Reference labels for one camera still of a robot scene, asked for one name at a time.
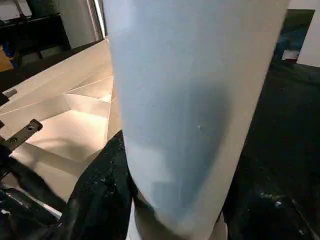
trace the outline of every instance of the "white cylinder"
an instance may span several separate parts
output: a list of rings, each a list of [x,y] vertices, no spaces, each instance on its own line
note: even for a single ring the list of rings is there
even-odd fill
[[[129,170],[175,235],[213,230],[287,6],[104,0]]]

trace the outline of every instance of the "black cloth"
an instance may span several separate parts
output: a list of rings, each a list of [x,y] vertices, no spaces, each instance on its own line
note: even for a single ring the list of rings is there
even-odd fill
[[[223,208],[229,239],[317,239],[319,110],[320,68],[271,63]]]

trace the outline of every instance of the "white wall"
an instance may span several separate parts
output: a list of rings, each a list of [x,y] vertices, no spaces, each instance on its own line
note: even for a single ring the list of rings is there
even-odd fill
[[[72,48],[94,42],[95,34],[86,0],[52,0],[60,12]]]
[[[315,9],[319,0],[291,0],[289,9]]]
[[[314,9],[297,63],[320,67],[320,0],[291,0],[289,9]]]

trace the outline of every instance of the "cardboard box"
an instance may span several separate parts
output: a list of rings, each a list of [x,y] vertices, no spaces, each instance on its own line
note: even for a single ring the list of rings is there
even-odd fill
[[[13,69],[10,58],[6,56],[3,46],[0,45],[0,72]]]

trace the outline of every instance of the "white tube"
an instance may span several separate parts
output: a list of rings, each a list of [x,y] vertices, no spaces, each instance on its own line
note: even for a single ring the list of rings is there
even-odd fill
[[[206,240],[212,232],[287,6],[104,1],[129,170],[176,235]]]

